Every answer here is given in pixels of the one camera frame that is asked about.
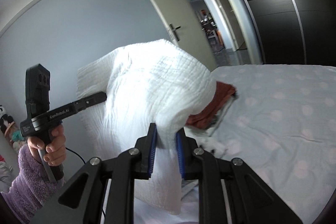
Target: light blue bed sheet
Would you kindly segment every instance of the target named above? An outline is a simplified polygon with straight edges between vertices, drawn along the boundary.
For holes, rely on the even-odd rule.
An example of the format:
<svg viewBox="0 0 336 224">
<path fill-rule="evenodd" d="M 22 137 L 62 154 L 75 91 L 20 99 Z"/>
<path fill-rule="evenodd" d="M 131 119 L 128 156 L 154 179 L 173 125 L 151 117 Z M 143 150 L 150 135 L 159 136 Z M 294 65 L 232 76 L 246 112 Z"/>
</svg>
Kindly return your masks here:
<svg viewBox="0 0 336 224">
<path fill-rule="evenodd" d="M 336 188 L 336 68 L 244 65 L 212 74 L 239 96 L 213 135 L 224 159 L 242 158 L 311 224 Z"/>
</svg>

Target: white muslin blanket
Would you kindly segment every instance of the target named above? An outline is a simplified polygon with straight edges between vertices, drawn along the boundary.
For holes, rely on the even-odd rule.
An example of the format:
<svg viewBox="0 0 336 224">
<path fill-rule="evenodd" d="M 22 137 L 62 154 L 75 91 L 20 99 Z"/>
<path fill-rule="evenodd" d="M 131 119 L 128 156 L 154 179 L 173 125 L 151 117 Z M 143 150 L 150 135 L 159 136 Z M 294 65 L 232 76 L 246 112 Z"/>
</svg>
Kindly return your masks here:
<svg viewBox="0 0 336 224">
<path fill-rule="evenodd" d="M 176 132 L 212 100 L 216 81 L 198 60 L 166 40 L 117 48 L 79 69 L 77 97 L 105 91 L 107 101 L 80 112 L 97 156 L 116 157 L 157 125 L 154 170 L 136 180 L 134 195 L 180 213 L 181 176 Z"/>
</svg>

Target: purple fleece sleeve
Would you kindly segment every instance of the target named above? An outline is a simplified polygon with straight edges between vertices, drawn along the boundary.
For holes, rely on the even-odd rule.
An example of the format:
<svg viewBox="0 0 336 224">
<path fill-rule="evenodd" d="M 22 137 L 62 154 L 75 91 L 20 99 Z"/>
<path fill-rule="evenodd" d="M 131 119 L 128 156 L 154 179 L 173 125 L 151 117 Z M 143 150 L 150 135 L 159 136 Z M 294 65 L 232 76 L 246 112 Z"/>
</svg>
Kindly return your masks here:
<svg viewBox="0 0 336 224">
<path fill-rule="evenodd" d="M 8 206 L 22 223 L 29 223 L 34 214 L 59 189 L 64 179 L 49 182 L 46 171 L 31 155 L 27 145 L 19 152 L 20 173 L 9 193 L 1 193 Z"/>
</svg>

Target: blue gripper pad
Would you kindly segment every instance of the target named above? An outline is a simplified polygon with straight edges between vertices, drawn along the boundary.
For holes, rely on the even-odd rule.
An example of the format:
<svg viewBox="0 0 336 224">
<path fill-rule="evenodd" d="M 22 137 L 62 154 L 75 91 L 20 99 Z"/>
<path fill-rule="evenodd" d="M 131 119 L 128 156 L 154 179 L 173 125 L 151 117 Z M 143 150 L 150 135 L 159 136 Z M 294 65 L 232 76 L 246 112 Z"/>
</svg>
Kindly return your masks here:
<svg viewBox="0 0 336 224">
<path fill-rule="evenodd" d="M 177 157 L 178 157 L 178 165 L 180 168 L 181 177 L 184 179 L 184 151 L 182 146 L 181 137 L 179 134 L 176 134 L 176 149 L 177 149 Z"/>
<path fill-rule="evenodd" d="M 152 136 L 151 141 L 151 149 L 148 156 L 148 176 L 151 177 L 154 168 L 154 158 L 155 158 L 155 149 L 156 149 L 156 138 L 157 138 L 158 130 L 155 126 L 155 130 Z"/>
</svg>

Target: brown cloth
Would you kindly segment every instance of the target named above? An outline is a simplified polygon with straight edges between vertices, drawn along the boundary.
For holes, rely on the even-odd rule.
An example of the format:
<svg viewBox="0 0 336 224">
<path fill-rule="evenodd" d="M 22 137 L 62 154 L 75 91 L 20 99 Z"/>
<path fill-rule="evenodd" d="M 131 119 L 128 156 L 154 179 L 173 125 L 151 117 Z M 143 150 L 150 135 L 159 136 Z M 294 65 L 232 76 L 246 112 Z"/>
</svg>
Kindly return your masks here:
<svg viewBox="0 0 336 224">
<path fill-rule="evenodd" d="M 234 86 L 217 81 L 216 91 L 212 101 L 200 113 L 190 115 L 185 125 L 206 129 L 217 111 L 220 110 L 230 96 L 235 93 L 236 88 Z"/>
</svg>

